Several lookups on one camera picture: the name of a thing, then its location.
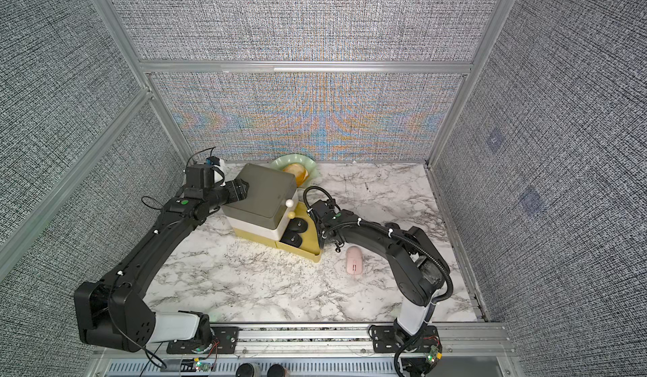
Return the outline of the black computer mouse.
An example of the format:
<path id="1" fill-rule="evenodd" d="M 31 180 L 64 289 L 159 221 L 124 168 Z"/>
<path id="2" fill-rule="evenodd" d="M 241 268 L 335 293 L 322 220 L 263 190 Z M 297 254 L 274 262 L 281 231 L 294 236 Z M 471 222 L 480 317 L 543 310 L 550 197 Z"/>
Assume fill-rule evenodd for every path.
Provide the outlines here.
<path id="1" fill-rule="evenodd" d="M 294 218 L 289 222 L 287 228 L 291 232 L 302 234 L 308 230 L 308 221 L 302 218 Z"/>
<path id="2" fill-rule="evenodd" d="M 280 242 L 290 247 L 300 248 L 303 243 L 303 238 L 299 233 L 287 230 L 281 237 Z"/>

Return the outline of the three-drawer storage cabinet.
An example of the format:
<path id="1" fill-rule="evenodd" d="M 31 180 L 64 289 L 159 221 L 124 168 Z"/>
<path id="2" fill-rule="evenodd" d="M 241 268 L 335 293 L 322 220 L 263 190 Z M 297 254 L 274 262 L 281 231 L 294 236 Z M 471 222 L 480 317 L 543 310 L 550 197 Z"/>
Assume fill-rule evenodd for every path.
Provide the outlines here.
<path id="1" fill-rule="evenodd" d="M 286 231 L 288 215 L 298 205 L 296 177 L 268 167 L 247 164 L 236 176 L 249 184 L 247 198 L 222 207 L 237 236 L 268 247 Z"/>

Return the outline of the yellow bottom drawer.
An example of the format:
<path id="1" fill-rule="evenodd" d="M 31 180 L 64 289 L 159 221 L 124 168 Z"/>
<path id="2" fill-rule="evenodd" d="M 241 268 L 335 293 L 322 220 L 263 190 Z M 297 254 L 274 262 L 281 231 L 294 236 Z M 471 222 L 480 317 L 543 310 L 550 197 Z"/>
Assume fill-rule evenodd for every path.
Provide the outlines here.
<path id="1" fill-rule="evenodd" d="M 308 221 L 308 230 L 305 233 L 300 234 L 303 238 L 303 243 L 300 248 L 292 247 L 289 245 L 282 244 L 280 240 L 276 242 L 276 247 L 286 252 L 290 252 L 307 260 L 310 260 L 314 263 L 319 263 L 320 257 L 322 254 L 322 248 L 320 247 L 318 241 L 318 234 L 316 226 L 313 220 L 310 218 L 307 212 L 306 205 L 304 203 L 298 203 L 294 210 L 288 214 L 287 217 L 287 226 L 284 233 L 288 230 L 289 222 L 294 218 L 302 218 Z"/>

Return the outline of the pink computer mouse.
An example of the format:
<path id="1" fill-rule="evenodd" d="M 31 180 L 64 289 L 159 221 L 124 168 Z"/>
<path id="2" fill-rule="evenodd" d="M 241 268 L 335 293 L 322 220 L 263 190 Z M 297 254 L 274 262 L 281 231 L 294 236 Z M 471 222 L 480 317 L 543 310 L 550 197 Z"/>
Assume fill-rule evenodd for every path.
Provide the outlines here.
<path id="1" fill-rule="evenodd" d="M 351 246 L 347 249 L 345 267 L 349 275 L 357 276 L 363 273 L 363 255 L 359 247 Z"/>

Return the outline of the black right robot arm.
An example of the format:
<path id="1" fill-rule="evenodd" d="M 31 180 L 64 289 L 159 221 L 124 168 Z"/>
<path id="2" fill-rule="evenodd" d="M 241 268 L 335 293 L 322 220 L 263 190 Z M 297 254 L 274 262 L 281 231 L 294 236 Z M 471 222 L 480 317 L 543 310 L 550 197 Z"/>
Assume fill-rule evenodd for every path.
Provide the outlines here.
<path id="1" fill-rule="evenodd" d="M 322 200 L 308 205 L 307 213 L 320 243 L 357 245 L 389 263 L 403 296 L 395 324 L 407 338 L 425 327 L 438 303 L 452 297 L 451 269 L 422 229 L 381 225 Z"/>

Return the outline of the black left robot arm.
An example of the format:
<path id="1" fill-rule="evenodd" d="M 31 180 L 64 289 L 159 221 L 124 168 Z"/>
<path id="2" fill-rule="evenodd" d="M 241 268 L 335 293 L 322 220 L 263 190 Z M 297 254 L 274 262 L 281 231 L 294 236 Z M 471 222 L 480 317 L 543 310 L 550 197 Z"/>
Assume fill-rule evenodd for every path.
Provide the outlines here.
<path id="1" fill-rule="evenodd" d="M 159 210 L 153 226 L 112 270 L 84 282 L 73 300 L 82 343 L 127 352 L 149 343 L 178 341 L 203 349 L 213 342 L 206 314 L 152 311 L 144 301 L 160 268 L 207 218 L 229 203 L 247 198 L 249 183 L 226 180 L 216 159 L 190 165 L 185 184 Z"/>

